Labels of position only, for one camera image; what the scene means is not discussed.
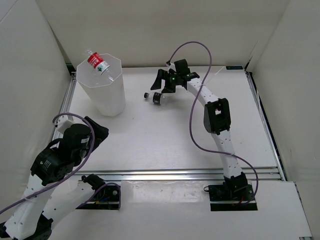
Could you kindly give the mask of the small black label bottle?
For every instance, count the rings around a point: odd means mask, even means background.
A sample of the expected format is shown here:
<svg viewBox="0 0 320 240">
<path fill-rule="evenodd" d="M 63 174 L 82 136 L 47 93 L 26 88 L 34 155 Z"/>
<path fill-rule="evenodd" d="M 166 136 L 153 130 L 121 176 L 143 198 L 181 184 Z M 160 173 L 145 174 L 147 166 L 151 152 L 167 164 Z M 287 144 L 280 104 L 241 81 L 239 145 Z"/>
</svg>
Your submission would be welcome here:
<svg viewBox="0 0 320 240">
<path fill-rule="evenodd" d="M 146 102 L 156 106 L 164 106 L 167 102 L 165 95 L 160 92 L 145 92 L 143 98 Z"/>
</svg>

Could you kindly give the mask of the red label plastic bottle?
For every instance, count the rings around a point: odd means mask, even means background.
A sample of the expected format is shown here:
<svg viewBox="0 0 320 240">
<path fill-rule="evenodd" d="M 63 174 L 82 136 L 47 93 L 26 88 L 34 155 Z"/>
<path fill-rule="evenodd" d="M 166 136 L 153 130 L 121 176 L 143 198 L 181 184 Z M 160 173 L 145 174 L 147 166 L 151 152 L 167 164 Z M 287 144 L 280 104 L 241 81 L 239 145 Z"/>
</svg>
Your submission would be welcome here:
<svg viewBox="0 0 320 240">
<path fill-rule="evenodd" d="M 112 84 L 119 74 L 99 53 L 90 48 L 85 51 L 85 74 L 94 87 Z"/>
</svg>

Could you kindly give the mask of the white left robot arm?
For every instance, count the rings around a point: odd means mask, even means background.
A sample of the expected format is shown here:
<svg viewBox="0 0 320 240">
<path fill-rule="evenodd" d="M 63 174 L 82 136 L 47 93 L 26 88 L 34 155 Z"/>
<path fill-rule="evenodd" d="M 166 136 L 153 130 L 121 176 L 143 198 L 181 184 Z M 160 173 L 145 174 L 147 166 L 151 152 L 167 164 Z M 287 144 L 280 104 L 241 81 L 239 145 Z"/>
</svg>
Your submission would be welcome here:
<svg viewBox="0 0 320 240">
<path fill-rule="evenodd" d="M 105 182 L 95 174 L 82 176 L 79 185 L 57 199 L 55 189 L 73 176 L 91 153 L 109 136 L 109 129 L 88 116 L 82 123 L 74 114 L 60 114 L 53 123 L 61 138 L 52 140 L 35 158 L 27 186 L 20 200 L 1 210 L 14 208 L 11 217 L 0 224 L 1 238 L 11 240 L 47 240 L 54 227 L 68 214 L 91 199 L 105 194 Z"/>
</svg>

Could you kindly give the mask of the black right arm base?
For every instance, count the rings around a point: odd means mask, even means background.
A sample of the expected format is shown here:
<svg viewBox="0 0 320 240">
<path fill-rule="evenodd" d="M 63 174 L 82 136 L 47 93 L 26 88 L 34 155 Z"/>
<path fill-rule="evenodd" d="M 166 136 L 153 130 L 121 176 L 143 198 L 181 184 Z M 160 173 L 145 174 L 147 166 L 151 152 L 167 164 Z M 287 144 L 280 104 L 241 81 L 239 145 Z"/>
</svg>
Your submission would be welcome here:
<svg viewBox="0 0 320 240">
<path fill-rule="evenodd" d="M 240 191 L 231 193 L 227 184 L 207 185 L 203 188 L 209 195 L 211 212 L 257 211 L 258 206 L 251 184 Z"/>
</svg>

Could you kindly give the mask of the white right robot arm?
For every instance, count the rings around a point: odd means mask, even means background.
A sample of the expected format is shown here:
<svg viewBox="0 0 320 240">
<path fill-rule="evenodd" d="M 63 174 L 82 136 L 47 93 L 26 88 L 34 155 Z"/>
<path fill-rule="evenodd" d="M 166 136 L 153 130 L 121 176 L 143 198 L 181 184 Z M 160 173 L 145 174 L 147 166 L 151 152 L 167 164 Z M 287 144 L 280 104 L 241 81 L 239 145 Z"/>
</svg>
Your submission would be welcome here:
<svg viewBox="0 0 320 240">
<path fill-rule="evenodd" d="M 221 190 L 216 194 L 225 200 L 244 199 L 248 189 L 248 180 L 239 165 L 238 158 L 231 141 L 231 115 L 229 101 L 213 94 L 200 80 L 196 72 L 191 72 L 185 59 L 171 63 L 167 70 L 159 69 L 151 90 L 155 92 L 153 103 L 161 104 L 164 94 L 173 94 L 176 87 L 182 86 L 195 96 L 195 101 L 203 106 L 203 125 L 212 136 L 223 166 Z"/>
</svg>

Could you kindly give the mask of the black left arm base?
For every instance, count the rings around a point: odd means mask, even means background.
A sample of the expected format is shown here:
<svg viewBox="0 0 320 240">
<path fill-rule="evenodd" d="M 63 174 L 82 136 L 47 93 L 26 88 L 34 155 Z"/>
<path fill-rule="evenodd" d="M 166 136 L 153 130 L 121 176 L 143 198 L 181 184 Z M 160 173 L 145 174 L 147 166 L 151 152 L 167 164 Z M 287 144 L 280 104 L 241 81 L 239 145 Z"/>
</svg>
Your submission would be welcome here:
<svg viewBox="0 0 320 240">
<path fill-rule="evenodd" d="M 108 182 L 102 189 L 78 206 L 77 210 L 109 210 L 118 211 L 121 208 L 121 186 Z"/>
</svg>

